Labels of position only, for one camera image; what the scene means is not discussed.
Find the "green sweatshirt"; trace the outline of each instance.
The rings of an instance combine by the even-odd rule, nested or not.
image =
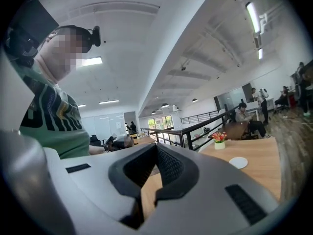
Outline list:
[[[16,72],[35,94],[22,120],[20,132],[55,149],[60,158],[89,155],[89,135],[82,127],[75,100],[41,74],[39,67],[12,62]]]

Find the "wooden table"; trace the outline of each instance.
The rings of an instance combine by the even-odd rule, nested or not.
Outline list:
[[[226,139],[228,140],[240,140],[245,133],[249,122],[231,122],[220,129],[219,132],[225,131],[227,134]]]
[[[143,144],[143,143],[154,143],[155,140],[150,137],[142,137],[139,139],[134,139],[134,143],[136,144]]]
[[[145,135],[144,133],[138,133],[138,134],[132,134],[131,137],[137,138],[137,137],[144,136],[144,135]]]
[[[225,141],[224,150],[215,150],[214,144],[209,145],[201,153],[229,161],[234,157],[244,157],[248,165],[241,169],[256,182],[267,188],[277,200],[280,199],[281,175],[279,154],[275,138]],[[141,189],[141,200],[144,217],[147,218],[154,210],[155,192],[162,188],[161,175],[148,178]]]

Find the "potted flower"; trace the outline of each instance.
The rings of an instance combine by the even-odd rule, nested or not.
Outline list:
[[[216,150],[222,150],[225,148],[225,138],[227,137],[226,133],[216,132],[212,135],[215,143],[214,147]]]

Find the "black metal railing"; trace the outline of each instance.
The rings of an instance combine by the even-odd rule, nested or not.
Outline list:
[[[181,118],[182,123],[201,123],[211,118],[216,117],[219,114],[218,111],[207,112],[199,115]]]
[[[225,126],[227,121],[229,120],[229,114],[234,111],[236,108],[238,108],[238,106],[234,107],[233,109],[231,110],[227,110],[227,106],[225,105],[225,110],[226,112],[220,114],[220,115],[217,115],[215,117],[212,117],[211,119],[208,119],[206,121],[203,121],[203,122],[200,122],[200,123],[197,123],[193,126],[190,126],[190,127],[187,127],[187,128],[184,128],[182,130],[173,130],[174,128],[168,128],[168,129],[164,129],[164,130],[158,130],[158,129],[149,129],[149,128],[141,128],[141,132],[144,133],[146,136],[154,136],[156,137],[156,141],[159,142],[159,139],[162,139],[164,141],[168,141],[170,144],[172,145],[179,145],[181,147],[188,147],[190,150],[198,150],[200,149],[202,146],[204,146],[206,143],[210,142],[213,138],[212,138],[212,133],[210,136],[208,136],[208,138],[206,139],[206,141],[198,146],[196,146],[195,148],[193,148],[193,142],[196,141],[196,140],[199,140],[200,138],[208,135],[209,133],[211,133],[212,131],[214,130],[218,130],[218,128],[220,126]],[[191,138],[191,132],[195,131],[195,130],[198,130],[210,123],[213,123],[217,120],[221,119],[222,122],[215,126],[213,129],[199,135],[198,137],[196,138]],[[170,138],[169,139],[166,139],[164,137],[164,134],[168,134],[168,137],[170,137],[170,135],[175,135],[175,136],[178,136],[179,137],[179,142],[178,141],[174,141],[174,140],[171,140]],[[184,135],[186,135],[186,139],[187,139],[187,142],[185,143],[184,142]]]

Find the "white flower pot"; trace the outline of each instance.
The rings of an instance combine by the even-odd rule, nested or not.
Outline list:
[[[225,149],[225,141],[222,143],[214,143],[214,147],[216,150],[222,150]]]

